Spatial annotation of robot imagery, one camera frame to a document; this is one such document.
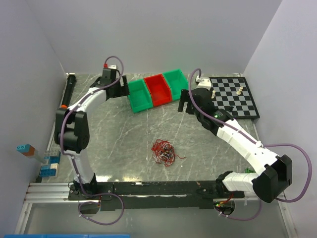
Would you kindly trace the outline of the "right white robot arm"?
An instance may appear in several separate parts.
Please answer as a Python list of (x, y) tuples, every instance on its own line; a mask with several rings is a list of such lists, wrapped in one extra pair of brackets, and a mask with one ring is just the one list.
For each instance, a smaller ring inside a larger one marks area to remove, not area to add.
[(181, 91), (178, 111), (195, 115), (198, 122), (234, 148), (255, 173), (225, 172), (217, 179), (217, 194), (228, 197), (233, 191), (254, 193), (266, 203), (275, 200), (292, 183), (292, 160), (270, 151), (248, 134), (233, 116), (217, 108), (206, 88)]

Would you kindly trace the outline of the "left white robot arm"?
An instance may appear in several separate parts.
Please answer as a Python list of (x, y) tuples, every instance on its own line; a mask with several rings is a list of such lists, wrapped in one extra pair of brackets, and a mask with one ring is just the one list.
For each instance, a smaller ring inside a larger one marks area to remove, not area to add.
[(129, 95), (126, 76), (117, 75), (117, 72), (114, 68), (104, 68), (102, 75), (79, 101), (66, 109), (58, 109), (55, 114), (54, 141), (60, 146), (61, 153), (69, 158), (74, 187), (86, 199), (93, 199), (98, 193), (96, 174), (86, 150), (90, 140), (88, 117), (107, 100)]

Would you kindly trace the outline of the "red plastic bin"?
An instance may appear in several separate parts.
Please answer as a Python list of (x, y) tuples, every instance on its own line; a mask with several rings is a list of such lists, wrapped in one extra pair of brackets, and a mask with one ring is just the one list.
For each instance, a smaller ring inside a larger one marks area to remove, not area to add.
[(171, 90), (163, 74), (146, 77), (144, 78), (144, 82), (151, 95), (154, 107), (172, 102)]

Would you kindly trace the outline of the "green plastic bin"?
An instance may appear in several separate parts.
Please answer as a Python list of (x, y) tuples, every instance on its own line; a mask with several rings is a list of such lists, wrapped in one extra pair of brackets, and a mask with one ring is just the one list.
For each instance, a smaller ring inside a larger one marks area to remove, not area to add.
[(179, 100), (181, 91), (188, 90), (187, 78), (180, 69), (164, 72), (163, 76), (170, 87), (172, 99)]
[(138, 113), (153, 107), (151, 95), (143, 79), (128, 83), (128, 99), (133, 113)]

